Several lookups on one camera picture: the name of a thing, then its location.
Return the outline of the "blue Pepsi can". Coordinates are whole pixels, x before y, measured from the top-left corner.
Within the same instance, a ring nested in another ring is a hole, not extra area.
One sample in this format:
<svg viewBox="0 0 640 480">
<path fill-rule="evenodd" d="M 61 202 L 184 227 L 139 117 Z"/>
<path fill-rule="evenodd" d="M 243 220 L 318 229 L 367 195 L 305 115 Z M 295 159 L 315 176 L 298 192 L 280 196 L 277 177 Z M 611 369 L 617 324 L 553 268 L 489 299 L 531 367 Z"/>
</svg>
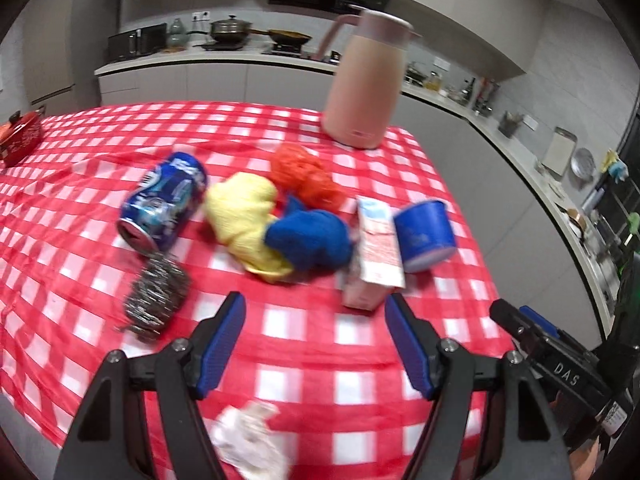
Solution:
<svg viewBox="0 0 640 480">
<path fill-rule="evenodd" d="M 168 252 L 200 206 L 207 188 L 204 166 L 175 152 L 149 170 L 122 204 L 116 228 L 136 252 Z"/>
</svg>

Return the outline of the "yellow knitted cloth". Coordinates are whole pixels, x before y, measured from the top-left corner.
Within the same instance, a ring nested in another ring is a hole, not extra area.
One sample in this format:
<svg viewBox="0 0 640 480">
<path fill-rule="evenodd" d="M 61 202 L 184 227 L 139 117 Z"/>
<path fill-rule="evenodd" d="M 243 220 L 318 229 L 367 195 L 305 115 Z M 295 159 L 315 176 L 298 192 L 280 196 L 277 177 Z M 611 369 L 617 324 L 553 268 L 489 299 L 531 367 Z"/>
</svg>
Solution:
<svg viewBox="0 0 640 480">
<path fill-rule="evenodd" d="M 292 263 L 265 243 L 268 228 L 278 220 L 272 213 L 278 191 L 267 178 L 236 172 L 212 184 L 203 208 L 218 242 L 244 268 L 269 283 L 294 272 Z"/>
</svg>

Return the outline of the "orange plastic bag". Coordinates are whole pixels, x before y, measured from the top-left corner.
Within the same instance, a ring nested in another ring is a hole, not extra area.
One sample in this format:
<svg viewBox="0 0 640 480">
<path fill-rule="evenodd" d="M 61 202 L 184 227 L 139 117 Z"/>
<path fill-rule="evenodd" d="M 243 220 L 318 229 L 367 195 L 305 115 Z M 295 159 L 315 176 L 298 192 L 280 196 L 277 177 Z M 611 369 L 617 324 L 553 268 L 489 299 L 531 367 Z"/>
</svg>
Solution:
<svg viewBox="0 0 640 480">
<path fill-rule="evenodd" d="M 320 157 L 298 144 L 282 143 L 272 154 L 270 180 L 309 209 L 338 214 L 346 200 Z"/>
</svg>

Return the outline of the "steel wool scrubber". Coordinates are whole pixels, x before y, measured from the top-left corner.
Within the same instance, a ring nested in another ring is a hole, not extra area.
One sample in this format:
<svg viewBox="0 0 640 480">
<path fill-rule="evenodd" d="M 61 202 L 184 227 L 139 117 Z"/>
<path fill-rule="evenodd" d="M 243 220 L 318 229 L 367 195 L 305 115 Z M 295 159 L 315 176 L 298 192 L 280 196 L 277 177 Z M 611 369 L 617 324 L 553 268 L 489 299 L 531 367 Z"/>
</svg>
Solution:
<svg viewBox="0 0 640 480">
<path fill-rule="evenodd" d="M 189 274 L 174 258 L 161 252 L 149 254 L 124 300 L 127 323 L 122 330 L 143 342 L 156 341 L 186 301 L 190 285 Z"/>
</svg>

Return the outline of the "small blue paper cup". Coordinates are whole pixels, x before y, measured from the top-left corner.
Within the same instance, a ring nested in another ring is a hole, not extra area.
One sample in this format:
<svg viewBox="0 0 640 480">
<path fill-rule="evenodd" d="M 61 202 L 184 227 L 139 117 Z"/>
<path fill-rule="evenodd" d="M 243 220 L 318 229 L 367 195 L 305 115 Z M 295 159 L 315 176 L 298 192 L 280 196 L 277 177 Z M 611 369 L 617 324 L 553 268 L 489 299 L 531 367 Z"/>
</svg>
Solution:
<svg viewBox="0 0 640 480">
<path fill-rule="evenodd" d="M 394 215 L 402 265 L 407 273 L 431 269 L 458 249 L 446 204 L 424 200 Z"/>
</svg>

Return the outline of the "red white checkered tablecloth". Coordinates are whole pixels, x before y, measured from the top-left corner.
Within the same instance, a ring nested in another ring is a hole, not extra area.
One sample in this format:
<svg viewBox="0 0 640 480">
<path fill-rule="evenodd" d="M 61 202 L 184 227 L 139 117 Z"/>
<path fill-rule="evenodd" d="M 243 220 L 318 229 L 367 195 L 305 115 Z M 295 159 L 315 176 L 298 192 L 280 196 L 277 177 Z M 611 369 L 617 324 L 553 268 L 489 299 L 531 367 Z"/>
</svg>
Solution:
<svg viewBox="0 0 640 480">
<path fill-rule="evenodd" d="M 142 262 L 119 237 L 120 207 L 146 170 L 175 151 L 209 179 L 266 176 L 283 143 L 317 155 L 349 196 L 395 208 L 438 198 L 457 252 L 411 275 L 413 312 L 470 351 L 501 356 L 510 338 L 491 321 L 497 292 L 460 208 L 410 133 L 393 128 L 375 151 L 333 142 L 311 110 L 240 103 L 111 106 L 49 117 L 44 138 L 1 176 L 1 391 L 18 417 L 60 446 L 91 377 L 115 348 L 148 347 L 122 326 L 122 303 Z M 269 284 L 247 273 L 196 214 L 172 250 L 190 274 L 188 298 L 166 330 L 191 333 L 224 296 L 247 316 L 206 422 L 253 399 L 273 403 L 270 427 L 294 479 L 396 479 L 427 419 L 384 316 L 341 305 L 340 274 Z"/>
</svg>

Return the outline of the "blue knitted cloth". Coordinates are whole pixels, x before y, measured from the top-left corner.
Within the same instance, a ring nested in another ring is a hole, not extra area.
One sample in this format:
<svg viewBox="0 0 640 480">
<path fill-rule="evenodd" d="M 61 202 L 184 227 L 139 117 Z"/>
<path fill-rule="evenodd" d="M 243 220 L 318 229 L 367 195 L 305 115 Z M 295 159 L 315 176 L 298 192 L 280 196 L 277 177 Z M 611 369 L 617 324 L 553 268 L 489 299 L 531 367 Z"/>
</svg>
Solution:
<svg viewBox="0 0 640 480">
<path fill-rule="evenodd" d="M 354 247 L 344 220 L 333 212 L 308 209 L 293 195 L 288 196 L 283 217 L 266 229 L 264 243 L 299 272 L 346 266 Z"/>
</svg>

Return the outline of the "round metal plate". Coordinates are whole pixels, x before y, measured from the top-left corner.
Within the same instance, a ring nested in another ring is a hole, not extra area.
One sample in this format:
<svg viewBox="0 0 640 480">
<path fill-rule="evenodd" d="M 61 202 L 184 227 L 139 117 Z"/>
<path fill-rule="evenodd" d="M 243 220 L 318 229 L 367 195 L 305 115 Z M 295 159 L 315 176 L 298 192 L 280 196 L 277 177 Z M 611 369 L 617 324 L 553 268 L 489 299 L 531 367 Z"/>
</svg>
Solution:
<svg viewBox="0 0 640 480">
<path fill-rule="evenodd" d="M 592 180 L 596 163 L 588 148 L 576 148 L 570 160 L 570 169 L 578 180 L 584 182 Z"/>
</svg>

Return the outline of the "white cutting board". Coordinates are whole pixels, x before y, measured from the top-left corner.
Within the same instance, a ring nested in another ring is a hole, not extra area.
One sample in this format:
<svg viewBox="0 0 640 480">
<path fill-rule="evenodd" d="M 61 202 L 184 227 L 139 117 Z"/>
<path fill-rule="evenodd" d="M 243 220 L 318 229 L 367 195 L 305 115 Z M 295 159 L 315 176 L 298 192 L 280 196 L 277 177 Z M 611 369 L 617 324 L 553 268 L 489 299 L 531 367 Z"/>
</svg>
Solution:
<svg viewBox="0 0 640 480">
<path fill-rule="evenodd" d="M 542 158 L 541 165 L 555 180 L 564 177 L 577 144 L 577 136 L 568 130 L 555 127 L 548 150 Z"/>
</svg>

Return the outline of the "utensil holder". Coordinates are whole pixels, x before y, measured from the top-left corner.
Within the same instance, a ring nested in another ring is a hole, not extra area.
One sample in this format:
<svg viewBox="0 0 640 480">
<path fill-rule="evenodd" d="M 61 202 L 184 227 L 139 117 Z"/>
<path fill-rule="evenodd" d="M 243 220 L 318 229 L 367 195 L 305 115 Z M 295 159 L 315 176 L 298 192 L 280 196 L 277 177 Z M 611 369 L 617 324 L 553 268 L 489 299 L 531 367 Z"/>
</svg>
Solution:
<svg viewBox="0 0 640 480">
<path fill-rule="evenodd" d="M 506 138 L 512 138 L 518 127 L 523 122 L 524 116 L 520 113 L 511 113 L 506 110 L 498 123 L 498 131 Z"/>
</svg>

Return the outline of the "green ceramic vase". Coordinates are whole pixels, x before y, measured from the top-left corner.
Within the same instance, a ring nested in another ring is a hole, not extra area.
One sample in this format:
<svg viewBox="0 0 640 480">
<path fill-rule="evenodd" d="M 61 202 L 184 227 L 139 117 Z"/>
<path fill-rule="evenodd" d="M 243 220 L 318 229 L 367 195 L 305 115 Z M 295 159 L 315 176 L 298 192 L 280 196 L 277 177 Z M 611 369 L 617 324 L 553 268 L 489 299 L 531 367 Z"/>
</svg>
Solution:
<svg viewBox="0 0 640 480">
<path fill-rule="evenodd" d="M 175 18 L 167 29 L 166 46 L 171 50 L 184 50 L 188 43 L 188 34 L 181 18 Z"/>
</svg>

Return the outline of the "black microwave oven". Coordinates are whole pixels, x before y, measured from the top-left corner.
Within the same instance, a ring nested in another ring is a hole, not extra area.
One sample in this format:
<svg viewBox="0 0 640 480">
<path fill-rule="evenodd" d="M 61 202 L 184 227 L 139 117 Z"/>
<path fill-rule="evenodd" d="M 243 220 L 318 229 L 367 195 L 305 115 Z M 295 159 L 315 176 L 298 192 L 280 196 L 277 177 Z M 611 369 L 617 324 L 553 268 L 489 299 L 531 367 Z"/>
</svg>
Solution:
<svg viewBox="0 0 640 480">
<path fill-rule="evenodd" d="M 162 23 L 121 32 L 107 39 L 107 62 L 141 58 L 167 47 L 167 24 Z"/>
</svg>

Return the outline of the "gas stove top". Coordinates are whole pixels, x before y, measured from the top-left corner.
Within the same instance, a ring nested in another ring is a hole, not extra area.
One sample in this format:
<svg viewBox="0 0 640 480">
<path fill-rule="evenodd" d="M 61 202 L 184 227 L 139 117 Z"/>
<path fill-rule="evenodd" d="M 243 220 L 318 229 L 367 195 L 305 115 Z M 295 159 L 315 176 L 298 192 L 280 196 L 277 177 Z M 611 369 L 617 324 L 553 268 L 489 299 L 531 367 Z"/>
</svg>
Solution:
<svg viewBox="0 0 640 480">
<path fill-rule="evenodd" d="M 302 47 L 284 46 L 283 44 L 273 44 L 262 51 L 264 55 L 285 56 L 286 58 L 302 58 L 303 60 L 314 61 L 314 54 Z"/>
</svg>

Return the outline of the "lidded cooking pot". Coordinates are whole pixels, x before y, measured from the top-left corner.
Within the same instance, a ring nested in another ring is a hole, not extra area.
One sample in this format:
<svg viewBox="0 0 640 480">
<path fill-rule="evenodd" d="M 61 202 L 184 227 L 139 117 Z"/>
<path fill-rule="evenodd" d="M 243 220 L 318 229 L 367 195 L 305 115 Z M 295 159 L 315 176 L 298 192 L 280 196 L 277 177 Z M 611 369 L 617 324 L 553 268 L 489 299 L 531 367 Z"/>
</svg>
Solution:
<svg viewBox="0 0 640 480">
<path fill-rule="evenodd" d="M 209 24 L 209 32 L 204 30 L 191 30 L 190 36 L 209 36 L 214 44 L 239 44 L 246 40 L 250 34 L 253 24 L 248 21 L 240 20 L 234 14 L 230 14 L 228 18 L 223 20 L 212 21 Z"/>
</svg>

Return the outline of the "frying pan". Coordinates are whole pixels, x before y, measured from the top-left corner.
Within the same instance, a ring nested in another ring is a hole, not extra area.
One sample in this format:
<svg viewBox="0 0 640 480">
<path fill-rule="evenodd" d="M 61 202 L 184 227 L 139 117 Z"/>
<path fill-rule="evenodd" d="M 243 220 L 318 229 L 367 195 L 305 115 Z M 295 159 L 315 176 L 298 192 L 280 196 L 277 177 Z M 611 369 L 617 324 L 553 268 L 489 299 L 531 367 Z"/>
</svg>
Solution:
<svg viewBox="0 0 640 480">
<path fill-rule="evenodd" d="M 251 29 L 252 35 L 268 36 L 275 44 L 282 44 L 282 46 L 289 47 L 303 47 L 304 44 L 308 44 L 311 40 L 311 36 L 303 34 L 302 32 L 291 32 L 290 30 L 281 29 Z"/>
</svg>

